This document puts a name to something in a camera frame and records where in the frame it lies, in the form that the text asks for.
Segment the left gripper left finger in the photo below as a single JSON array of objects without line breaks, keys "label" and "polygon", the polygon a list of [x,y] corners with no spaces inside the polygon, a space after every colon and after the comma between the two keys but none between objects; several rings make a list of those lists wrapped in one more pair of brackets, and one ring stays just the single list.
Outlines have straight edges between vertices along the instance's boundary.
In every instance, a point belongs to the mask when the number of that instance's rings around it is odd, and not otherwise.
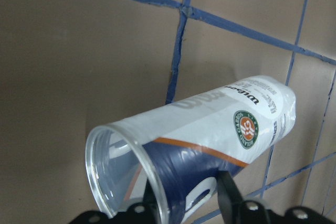
[{"label": "left gripper left finger", "polygon": [[146,183],[144,198],[142,202],[132,204],[125,212],[118,212],[113,218],[109,218],[107,214],[90,210],[85,211],[75,217],[70,223],[157,223],[157,202],[154,196],[153,189],[149,182]]}]

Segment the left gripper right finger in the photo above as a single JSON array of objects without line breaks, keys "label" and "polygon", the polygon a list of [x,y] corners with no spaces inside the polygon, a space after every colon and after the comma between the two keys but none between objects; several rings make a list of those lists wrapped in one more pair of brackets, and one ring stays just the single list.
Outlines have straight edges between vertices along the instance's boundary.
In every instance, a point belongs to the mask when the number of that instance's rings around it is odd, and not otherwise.
[{"label": "left gripper right finger", "polygon": [[279,215],[254,199],[244,199],[228,171],[218,172],[216,180],[217,201],[224,223],[333,223],[307,207],[291,207]]}]

